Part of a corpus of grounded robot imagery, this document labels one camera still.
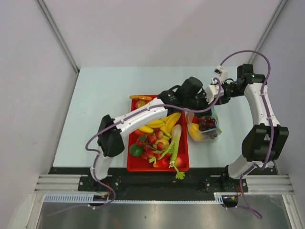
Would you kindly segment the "purple grape bunch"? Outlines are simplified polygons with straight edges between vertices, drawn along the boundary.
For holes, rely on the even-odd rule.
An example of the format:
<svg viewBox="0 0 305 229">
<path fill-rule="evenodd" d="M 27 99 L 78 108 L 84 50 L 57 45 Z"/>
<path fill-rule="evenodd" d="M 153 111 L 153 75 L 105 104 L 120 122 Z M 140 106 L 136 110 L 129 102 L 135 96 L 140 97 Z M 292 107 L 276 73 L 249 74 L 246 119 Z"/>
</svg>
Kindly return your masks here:
<svg viewBox="0 0 305 229">
<path fill-rule="evenodd" d="M 216 120 L 211 116 L 203 116 L 199 119 L 199 130 L 206 131 L 216 128 Z"/>
</svg>

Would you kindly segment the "clear zip top bag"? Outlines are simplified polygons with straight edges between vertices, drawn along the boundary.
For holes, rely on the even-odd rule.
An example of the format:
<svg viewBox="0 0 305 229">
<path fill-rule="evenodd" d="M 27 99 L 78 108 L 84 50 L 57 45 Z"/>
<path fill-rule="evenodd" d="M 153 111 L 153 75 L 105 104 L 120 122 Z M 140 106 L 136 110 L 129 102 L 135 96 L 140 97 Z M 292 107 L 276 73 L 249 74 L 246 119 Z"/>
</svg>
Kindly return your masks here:
<svg viewBox="0 0 305 229">
<path fill-rule="evenodd" d="M 188 134 L 195 142 L 214 141 L 222 133 L 214 108 L 201 115 L 187 112 L 185 119 Z"/>
</svg>

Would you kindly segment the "yellow lemon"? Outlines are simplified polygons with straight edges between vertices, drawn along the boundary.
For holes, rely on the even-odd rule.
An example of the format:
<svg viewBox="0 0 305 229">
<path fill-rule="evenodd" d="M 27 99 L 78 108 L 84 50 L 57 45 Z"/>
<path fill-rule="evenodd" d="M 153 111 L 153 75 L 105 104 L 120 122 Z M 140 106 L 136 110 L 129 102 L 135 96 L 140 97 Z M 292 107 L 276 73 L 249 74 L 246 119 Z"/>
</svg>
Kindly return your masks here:
<svg viewBox="0 0 305 229">
<path fill-rule="evenodd" d="M 187 125 L 188 127 L 188 133 L 190 135 L 190 137 L 194 140 L 194 141 L 202 141 L 203 140 L 203 135 L 202 133 L 199 131 L 199 125 L 196 123 L 189 123 Z"/>
</svg>

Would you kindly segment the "red bell pepper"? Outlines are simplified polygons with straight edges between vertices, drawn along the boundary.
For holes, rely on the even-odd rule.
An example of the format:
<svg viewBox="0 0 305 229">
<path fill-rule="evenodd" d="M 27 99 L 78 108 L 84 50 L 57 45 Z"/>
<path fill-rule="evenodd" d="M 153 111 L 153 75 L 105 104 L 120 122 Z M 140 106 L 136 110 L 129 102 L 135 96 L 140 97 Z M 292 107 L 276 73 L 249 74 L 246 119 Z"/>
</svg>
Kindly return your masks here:
<svg viewBox="0 0 305 229">
<path fill-rule="evenodd" d="M 194 116 L 192 119 L 192 123 L 198 124 L 199 123 L 199 118 L 197 116 Z"/>
</svg>

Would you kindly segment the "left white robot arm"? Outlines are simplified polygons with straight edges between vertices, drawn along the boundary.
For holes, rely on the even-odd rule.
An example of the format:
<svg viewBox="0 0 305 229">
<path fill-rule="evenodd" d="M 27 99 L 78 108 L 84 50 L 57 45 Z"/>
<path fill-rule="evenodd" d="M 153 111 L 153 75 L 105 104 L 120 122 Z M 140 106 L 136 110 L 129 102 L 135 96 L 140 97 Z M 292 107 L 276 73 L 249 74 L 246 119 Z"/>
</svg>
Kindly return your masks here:
<svg viewBox="0 0 305 229">
<path fill-rule="evenodd" d="M 218 98 L 218 89 L 217 85 L 209 85 L 204 89 L 199 79 L 189 77 L 182 85 L 162 91 L 141 108 L 116 118 L 104 116 L 98 132 L 91 138 L 97 139 L 98 149 L 85 146 L 87 151 L 97 153 L 90 168 L 89 186 L 96 191 L 104 188 L 112 159 L 124 151 L 123 138 L 150 121 L 164 118 L 177 111 L 201 114 L 211 110 Z"/>
</svg>

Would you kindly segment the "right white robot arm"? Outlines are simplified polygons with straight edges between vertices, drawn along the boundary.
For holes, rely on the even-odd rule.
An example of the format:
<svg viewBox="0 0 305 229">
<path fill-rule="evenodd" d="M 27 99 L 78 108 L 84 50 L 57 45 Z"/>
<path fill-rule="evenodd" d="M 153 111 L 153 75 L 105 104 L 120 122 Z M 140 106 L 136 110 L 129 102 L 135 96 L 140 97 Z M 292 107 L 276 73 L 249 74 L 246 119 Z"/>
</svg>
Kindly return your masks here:
<svg viewBox="0 0 305 229">
<path fill-rule="evenodd" d="M 263 74 L 256 74 L 253 65 L 242 64 L 237 68 L 237 78 L 228 83 L 228 71 L 217 66 L 215 71 L 222 83 L 218 104 L 231 98 L 245 96 L 250 107 L 253 127 L 242 142 L 242 154 L 227 167 L 226 176 L 220 179 L 224 191 L 232 191 L 237 180 L 253 169 L 264 169 L 270 161 L 279 158 L 289 136 L 289 130 L 281 126 L 273 113 Z"/>
</svg>

